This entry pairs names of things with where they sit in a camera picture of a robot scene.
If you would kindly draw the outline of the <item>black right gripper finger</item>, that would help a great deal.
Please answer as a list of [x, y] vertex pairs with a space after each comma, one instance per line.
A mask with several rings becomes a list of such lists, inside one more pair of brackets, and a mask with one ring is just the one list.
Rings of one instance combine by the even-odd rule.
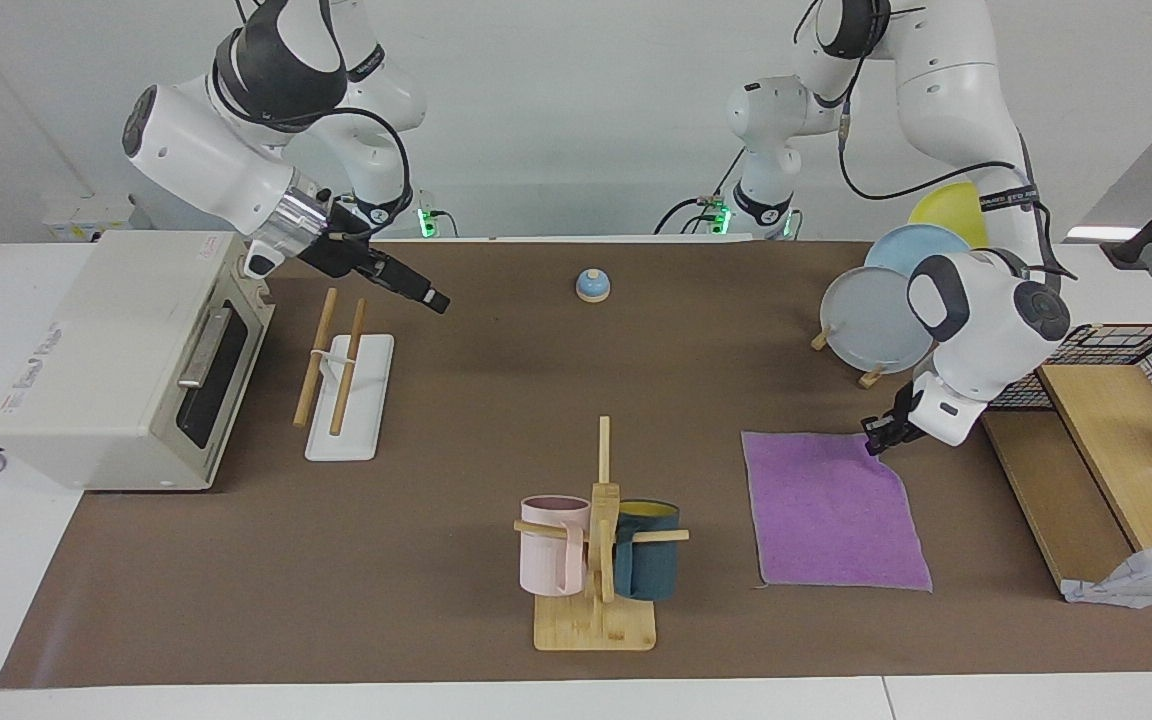
[[385, 290], [397, 293], [404, 300], [412, 300], [422, 306], [429, 306], [434, 313], [444, 314], [450, 305], [450, 300], [439, 291], [429, 278], [424, 275], [376, 275], [371, 282]]
[[448, 301], [442, 291], [435, 290], [429, 278], [388, 255], [371, 258], [371, 282], [397, 293], [406, 300]]

